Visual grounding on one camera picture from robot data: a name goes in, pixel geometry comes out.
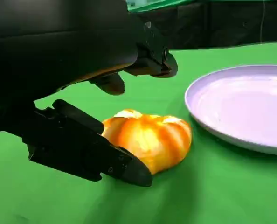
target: green tablecloth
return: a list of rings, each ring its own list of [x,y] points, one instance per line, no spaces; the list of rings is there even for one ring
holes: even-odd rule
[[[179,73],[172,79],[122,74],[123,96],[81,83],[37,104],[63,98],[100,120],[125,108],[185,119],[193,144],[178,167],[157,175],[150,188],[109,177],[93,183],[29,162],[21,140],[0,133],[0,224],[277,224],[277,157],[216,139],[191,120],[184,104],[186,88],[201,75],[277,64],[277,43],[174,55]]]

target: white plate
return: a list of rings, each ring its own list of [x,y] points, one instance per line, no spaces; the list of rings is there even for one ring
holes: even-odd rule
[[[277,65],[210,73],[189,86],[185,102],[193,118],[217,137],[277,154]]]

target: table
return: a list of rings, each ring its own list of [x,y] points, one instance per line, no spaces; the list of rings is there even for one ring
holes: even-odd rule
[[[36,104],[44,108],[62,98],[100,120],[125,108],[185,119],[193,144],[179,166],[155,176],[150,188],[110,177],[93,183],[29,162],[21,140],[0,133],[0,224],[277,224],[277,156],[216,139],[184,104],[186,88],[208,72],[277,64],[277,43],[173,54],[179,63],[174,78],[123,73],[123,96],[80,83]]]

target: green surface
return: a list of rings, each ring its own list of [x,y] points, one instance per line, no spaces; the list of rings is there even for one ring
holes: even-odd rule
[[[174,55],[174,78],[123,74],[123,96],[81,83],[37,105],[63,98],[100,120],[125,108],[185,119],[193,127],[193,144],[179,166],[155,176],[150,188],[109,177],[93,183],[29,162],[21,140],[0,133],[0,224],[277,224],[277,157],[217,140],[189,118],[184,104],[186,88],[201,75],[277,64],[277,43]]]

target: robotic arm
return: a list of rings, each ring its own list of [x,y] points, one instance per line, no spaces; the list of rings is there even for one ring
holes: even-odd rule
[[[172,77],[177,63],[158,30],[124,0],[0,1],[0,131],[22,138],[29,159],[90,181],[101,173],[150,186],[148,168],[101,136],[103,124],[63,100],[34,101],[88,81],[119,95],[118,72]]]

